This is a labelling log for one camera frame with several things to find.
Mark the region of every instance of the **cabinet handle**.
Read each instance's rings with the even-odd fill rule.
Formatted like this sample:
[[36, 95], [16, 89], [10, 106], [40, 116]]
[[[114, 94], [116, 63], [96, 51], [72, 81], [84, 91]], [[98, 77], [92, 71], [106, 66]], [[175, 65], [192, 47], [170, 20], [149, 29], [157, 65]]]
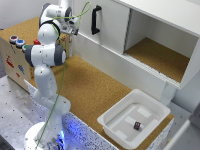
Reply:
[[100, 32], [100, 30], [98, 28], [96, 28], [96, 21], [97, 21], [97, 14], [96, 12], [101, 10], [101, 7], [100, 6], [96, 6], [96, 8], [93, 9], [93, 12], [92, 12], [92, 34], [97, 34]]

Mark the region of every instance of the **cork surface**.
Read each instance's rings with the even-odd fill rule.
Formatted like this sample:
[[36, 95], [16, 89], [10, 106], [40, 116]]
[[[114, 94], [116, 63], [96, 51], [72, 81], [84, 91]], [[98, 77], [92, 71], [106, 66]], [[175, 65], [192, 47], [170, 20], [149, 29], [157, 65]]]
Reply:
[[12, 27], [0, 31], [0, 37], [9, 42], [12, 35], [16, 35], [19, 39], [25, 40], [27, 45], [33, 45], [33, 41], [37, 39], [39, 30], [39, 17], [32, 18]]
[[190, 59], [149, 38], [145, 38], [126, 53], [166, 76], [181, 82]]
[[[63, 66], [53, 67], [52, 70], [59, 87]], [[29, 82], [36, 87], [34, 79]], [[120, 150], [123, 150], [123, 148], [104, 133], [102, 126], [97, 122], [97, 118], [130, 92], [131, 89], [91, 66], [76, 55], [66, 61], [65, 78], [61, 95], [70, 100], [70, 111]], [[146, 149], [172, 119], [173, 115], [169, 115], [137, 150]]]

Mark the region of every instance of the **blue lid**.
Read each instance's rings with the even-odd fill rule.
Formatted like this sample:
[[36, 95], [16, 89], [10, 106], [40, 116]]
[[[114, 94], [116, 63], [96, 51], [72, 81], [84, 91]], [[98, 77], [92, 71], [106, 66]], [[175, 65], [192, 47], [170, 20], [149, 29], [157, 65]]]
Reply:
[[17, 40], [17, 43], [23, 43], [24, 40]]

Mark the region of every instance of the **green cable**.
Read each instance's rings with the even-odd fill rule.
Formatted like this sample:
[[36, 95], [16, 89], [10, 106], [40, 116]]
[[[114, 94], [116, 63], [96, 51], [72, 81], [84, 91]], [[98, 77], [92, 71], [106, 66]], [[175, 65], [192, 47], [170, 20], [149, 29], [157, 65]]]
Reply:
[[[88, 8], [85, 12], [83, 12], [83, 11], [85, 10], [85, 7], [86, 7], [88, 4], [90, 4], [89, 8]], [[90, 7], [91, 7], [91, 2], [87, 2], [87, 3], [85, 4], [83, 10], [82, 10], [82, 13], [81, 13], [80, 15], [74, 16], [74, 17], [55, 17], [55, 18], [53, 18], [52, 20], [57, 19], [57, 18], [76, 18], [76, 17], [80, 17], [80, 19], [79, 19], [79, 24], [78, 24], [78, 27], [79, 27], [79, 26], [80, 26], [81, 16], [84, 15], [85, 13], [87, 13], [88, 10], [90, 9]], [[59, 36], [59, 33], [58, 33], [57, 29], [55, 28], [55, 26], [54, 26], [53, 24], [52, 24], [52, 26], [53, 26], [54, 30], [56, 31], [56, 33], [57, 33], [57, 35], [58, 35], [58, 37], [59, 37], [61, 46], [63, 47], [62, 40], [60, 39], [60, 36]], [[37, 146], [36, 146], [36, 150], [37, 150], [38, 145], [39, 145], [39, 143], [40, 143], [40, 141], [41, 141], [41, 139], [42, 139], [42, 136], [43, 136], [44, 131], [45, 131], [46, 127], [47, 127], [47, 124], [48, 124], [48, 122], [49, 122], [49, 120], [50, 120], [50, 118], [51, 118], [51, 115], [52, 115], [52, 113], [53, 113], [53, 110], [54, 110], [55, 107], [56, 107], [56, 104], [57, 104], [57, 101], [58, 101], [58, 97], [60, 96], [60, 92], [61, 92], [62, 85], [63, 85], [63, 81], [64, 81], [65, 66], [66, 66], [66, 64], [65, 64], [65, 62], [64, 62], [64, 68], [63, 68], [63, 74], [62, 74], [62, 81], [61, 81], [61, 85], [60, 85], [60, 88], [59, 88], [59, 92], [58, 92], [58, 95], [57, 95], [57, 97], [56, 97], [56, 101], [55, 101], [55, 103], [54, 103], [54, 105], [53, 105], [53, 108], [52, 108], [52, 110], [51, 110], [51, 113], [50, 113], [50, 115], [49, 115], [49, 117], [48, 117], [48, 119], [47, 119], [47, 122], [46, 122], [46, 124], [45, 124], [45, 126], [44, 126], [44, 129], [43, 129], [43, 131], [42, 131], [42, 135], [41, 135], [40, 139], [38, 140], [38, 143], [37, 143]]]

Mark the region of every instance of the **red object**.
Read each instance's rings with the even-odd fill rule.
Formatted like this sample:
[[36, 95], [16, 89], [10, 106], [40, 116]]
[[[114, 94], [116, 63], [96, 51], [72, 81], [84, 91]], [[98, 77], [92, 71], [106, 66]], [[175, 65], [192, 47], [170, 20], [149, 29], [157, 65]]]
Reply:
[[41, 45], [41, 43], [38, 41], [38, 39], [35, 39], [33, 42], [34, 42], [34, 45]]
[[11, 59], [10, 59], [10, 56], [8, 56], [6, 62], [7, 62], [12, 68], [14, 68], [14, 65], [12, 64], [12, 61], [11, 61]]
[[20, 75], [19, 75], [18, 73], [16, 73], [16, 75], [17, 75], [18, 77], [20, 77]]

